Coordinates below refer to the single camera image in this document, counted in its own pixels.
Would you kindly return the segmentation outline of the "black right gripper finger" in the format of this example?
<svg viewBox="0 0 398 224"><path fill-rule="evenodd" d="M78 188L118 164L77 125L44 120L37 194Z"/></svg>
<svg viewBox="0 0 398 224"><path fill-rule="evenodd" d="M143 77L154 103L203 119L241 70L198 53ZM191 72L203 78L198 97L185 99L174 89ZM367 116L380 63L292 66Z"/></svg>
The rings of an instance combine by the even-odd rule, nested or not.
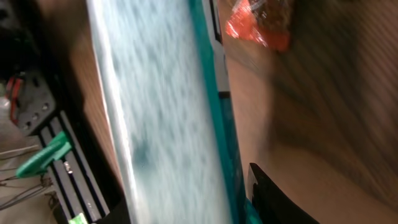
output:
<svg viewBox="0 0 398 224"><path fill-rule="evenodd" d="M318 224L302 210L255 163L249 164L251 205L262 223L266 224Z"/></svg>

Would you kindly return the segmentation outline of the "teal mouthwash bottle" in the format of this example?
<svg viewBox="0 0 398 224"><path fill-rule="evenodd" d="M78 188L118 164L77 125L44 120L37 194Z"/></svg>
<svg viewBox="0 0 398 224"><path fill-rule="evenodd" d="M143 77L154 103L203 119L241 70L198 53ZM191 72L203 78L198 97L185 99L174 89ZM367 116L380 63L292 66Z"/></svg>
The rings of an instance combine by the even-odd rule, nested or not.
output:
<svg viewBox="0 0 398 224"><path fill-rule="evenodd" d="M244 189L216 1L87 7L131 223L259 223Z"/></svg>

